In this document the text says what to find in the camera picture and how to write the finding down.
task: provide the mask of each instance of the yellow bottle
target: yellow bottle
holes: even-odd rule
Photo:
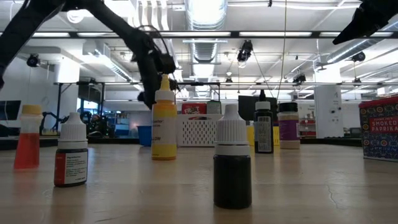
[[[152,106],[153,160],[173,160],[177,155],[177,106],[174,99],[169,76],[163,75],[160,89],[155,93],[156,104]]]

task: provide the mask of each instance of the white pillar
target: white pillar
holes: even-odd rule
[[[79,81],[80,65],[69,58],[64,58],[55,65],[55,80],[59,83],[75,83]],[[77,111],[77,98],[79,86],[64,84],[66,89],[61,95],[60,118],[68,116],[70,112]]]
[[[325,68],[326,70],[314,73],[315,82],[341,82],[340,67],[338,65],[328,65]],[[341,87],[337,85],[316,86],[314,94],[317,138],[343,137]]]

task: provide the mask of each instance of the bottle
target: bottle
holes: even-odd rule
[[[274,125],[271,103],[266,101],[266,94],[261,90],[254,113],[254,150],[256,153],[274,153]]]
[[[86,124],[80,113],[70,113],[61,126],[58,149],[55,153],[54,185],[74,187],[87,181],[88,150]]]
[[[14,169],[38,168],[40,157],[39,127],[42,122],[40,105],[23,105]]]
[[[279,145],[281,149],[300,149],[300,123],[297,103],[279,105]]]
[[[216,149],[213,158],[213,200],[217,207],[248,208],[251,205],[251,158],[246,122],[237,105],[226,105],[217,121]]]
[[[177,155],[175,122],[177,106],[174,92],[170,90],[169,76],[163,75],[160,89],[155,93],[152,106],[152,159],[173,160]]]

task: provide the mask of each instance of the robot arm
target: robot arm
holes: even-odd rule
[[[102,0],[25,0],[0,37],[0,89],[2,76],[20,49],[37,29],[60,11],[87,9],[99,21],[113,30],[136,57],[144,85],[144,103],[152,108],[155,91],[160,88],[158,73],[173,73],[175,64],[171,56],[162,54],[145,32],[131,27],[124,19],[105,6]]]

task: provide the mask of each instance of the white label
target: white label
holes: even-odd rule
[[[87,179],[87,152],[66,153],[65,184],[83,182]]]
[[[296,132],[297,132],[297,137],[300,137],[300,123],[296,124]]]
[[[154,118],[152,144],[176,144],[175,118]]]
[[[258,117],[257,122],[257,141],[259,152],[271,152],[272,150],[272,127],[271,118],[268,116]]]

